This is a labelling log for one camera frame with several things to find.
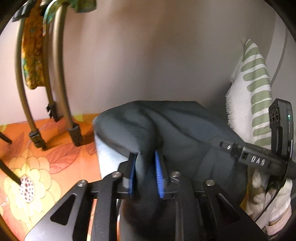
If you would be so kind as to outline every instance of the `polka dot flower center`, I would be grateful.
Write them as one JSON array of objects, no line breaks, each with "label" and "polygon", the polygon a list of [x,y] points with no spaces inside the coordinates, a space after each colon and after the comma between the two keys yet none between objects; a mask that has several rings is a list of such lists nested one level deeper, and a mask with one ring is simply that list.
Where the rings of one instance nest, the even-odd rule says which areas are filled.
[{"label": "polka dot flower center", "polygon": [[30,203],[33,201],[35,196],[34,183],[32,179],[26,175],[24,175],[20,180],[22,183],[19,187],[19,194],[26,203]]}]

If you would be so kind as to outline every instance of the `yellow flower print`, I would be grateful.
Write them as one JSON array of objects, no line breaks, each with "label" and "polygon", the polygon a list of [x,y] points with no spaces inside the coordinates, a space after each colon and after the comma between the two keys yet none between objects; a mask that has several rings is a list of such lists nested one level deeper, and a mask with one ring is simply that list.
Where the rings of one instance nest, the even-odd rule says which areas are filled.
[{"label": "yellow flower print", "polygon": [[19,186],[9,177],[4,179],[11,213],[31,230],[60,199],[61,187],[50,177],[48,160],[34,157],[28,149],[21,157],[12,158],[8,167],[22,182]]}]

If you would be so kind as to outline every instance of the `green stripe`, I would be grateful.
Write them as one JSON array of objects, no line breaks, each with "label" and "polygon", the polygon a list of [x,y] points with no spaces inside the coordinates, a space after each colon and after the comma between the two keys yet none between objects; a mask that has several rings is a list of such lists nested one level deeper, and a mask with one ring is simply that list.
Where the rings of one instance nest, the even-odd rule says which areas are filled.
[{"label": "green stripe", "polygon": [[260,125],[262,123],[269,122],[269,114],[265,113],[263,115],[257,116],[252,121],[252,127]]},{"label": "green stripe", "polygon": [[265,137],[254,142],[257,146],[267,146],[271,144],[271,137]]},{"label": "green stripe", "polygon": [[272,100],[264,100],[252,106],[252,114],[255,114],[265,108],[268,108],[272,103]]},{"label": "green stripe", "polygon": [[271,129],[269,126],[265,126],[265,127],[261,127],[261,128],[258,128],[256,130],[253,131],[253,136],[254,137],[257,137],[257,136],[261,136],[261,135],[264,135],[264,134],[267,134],[271,132]]},{"label": "green stripe", "polygon": [[262,75],[268,75],[267,69],[265,67],[256,69],[253,72],[250,72],[250,73],[245,74],[243,76],[243,79],[244,79],[244,81],[251,81],[251,80],[254,80],[254,79],[259,78]]},{"label": "green stripe", "polygon": [[269,84],[270,84],[269,78],[262,78],[262,79],[254,81],[252,84],[249,84],[247,86],[247,90],[250,92],[253,92],[255,89],[257,89],[261,86],[264,86],[264,85],[269,85]]},{"label": "green stripe", "polygon": [[246,54],[244,54],[242,61],[244,62],[247,58],[255,54],[260,54],[258,47],[251,48]]},{"label": "green stripe", "polygon": [[264,100],[266,98],[271,98],[271,92],[270,91],[260,91],[252,96],[251,103],[255,104],[255,103],[257,103],[261,100]]},{"label": "green stripe", "polygon": [[246,71],[248,69],[254,68],[256,65],[259,65],[259,64],[265,64],[265,61],[264,61],[263,58],[258,58],[258,59],[255,59],[255,60],[251,61],[251,62],[246,63],[242,67],[241,71],[244,72],[244,71]]},{"label": "green stripe", "polygon": [[246,45],[244,46],[244,53],[246,53],[246,50],[248,49],[248,47],[251,46],[252,43],[253,43],[252,40],[250,40],[250,41],[248,41],[248,42],[246,43]]}]

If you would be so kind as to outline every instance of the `camera lens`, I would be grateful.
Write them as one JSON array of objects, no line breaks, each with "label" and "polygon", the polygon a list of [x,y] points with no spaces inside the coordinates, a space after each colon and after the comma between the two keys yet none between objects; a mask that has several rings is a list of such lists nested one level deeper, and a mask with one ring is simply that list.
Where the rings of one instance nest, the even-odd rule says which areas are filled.
[{"label": "camera lens", "polygon": [[278,112],[278,110],[276,109],[276,121],[278,121],[279,120],[279,112]]},{"label": "camera lens", "polygon": [[274,124],[274,121],[275,121],[275,117],[274,117],[274,113],[272,113],[272,123]]}]

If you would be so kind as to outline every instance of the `dark gray cloth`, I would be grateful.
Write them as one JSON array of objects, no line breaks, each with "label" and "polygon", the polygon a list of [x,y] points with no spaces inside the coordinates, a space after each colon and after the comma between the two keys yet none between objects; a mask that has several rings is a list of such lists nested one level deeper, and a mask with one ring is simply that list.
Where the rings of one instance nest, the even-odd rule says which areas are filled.
[{"label": "dark gray cloth", "polygon": [[94,130],[120,154],[138,153],[136,177],[141,190],[154,151],[160,149],[175,170],[191,180],[215,180],[239,204],[246,192],[247,167],[212,147],[213,137],[243,141],[197,102],[135,101],[101,113]]}]

